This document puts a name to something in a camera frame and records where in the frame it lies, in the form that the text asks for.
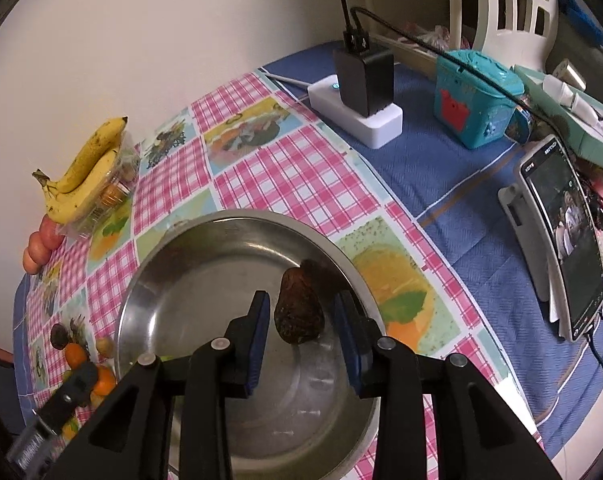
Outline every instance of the container lid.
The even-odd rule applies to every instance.
[[[520,77],[515,72],[508,70],[500,62],[495,61],[486,54],[482,54],[478,50],[451,50],[449,54],[476,68],[511,94],[517,96],[523,94],[523,83],[521,82]],[[462,67],[457,66],[447,59],[444,59],[442,56],[439,56],[437,62],[446,69],[450,70],[450,72],[457,73],[459,77],[468,80],[470,83],[472,83],[472,85],[482,92],[492,97],[504,96],[504,94],[498,90],[495,90],[492,88],[492,86],[484,83],[467,70],[464,70]]]

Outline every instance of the white power strip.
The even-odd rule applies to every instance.
[[[344,128],[373,150],[401,134],[403,111],[395,103],[375,115],[363,117],[342,103],[337,75],[329,75],[308,87],[310,107]]]

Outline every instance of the screw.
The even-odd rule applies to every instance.
[[[377,339],[377,346],[382,350],[392,350],[393,348],[395,348],[396,344],[397,343],[395,343],[395,339],[393,339],[392,337],[384,336]]]
[[[225,337],[218,337],[211,341],[213,350],[226,350],[230,346],[230,341]]]
[[[456,366],[459,368],[464,368],[468,364],[468,358],[464,354],[459,354],[459,353],[450,354],[448,356],[448,359],[450,360],[450,362],[453,366]]]
[[[144,352],[137,357],[137,362],[142,366],[150,366],[155,362],[157,356],[153,352]]]

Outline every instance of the yellow banana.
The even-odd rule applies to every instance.
[[[53,222],[68,224],[86,216],[101,191],[101,182],[113,167],[117,150],[105,152],[83,182],[70,193],[60,193],[59,188],[51,185],[50,179],[37,170],[33,176],[39,181],[46,200],[46,213]]]
[[[70,193],[84,182],[99,157],[110,148],[119,146],[121,133],[127,122],[128,117],[118,117],[102,124],[86,141],[64,176],[57,182],[50,182],[50,186],[55,187],[60,193]]]

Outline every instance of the phone stand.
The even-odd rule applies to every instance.
[[[533,213],[517,184],[502,187],[497,192],[497,197],[515,230],[515,235],[533,280],[535,294],[537,294],[540,301],[549,302],[549,317],[550,322],[553,323],[559,319],[556,303],[557,295],[553,293],[552,285],[555,277],[549,273],[546,245],[534,220]]]

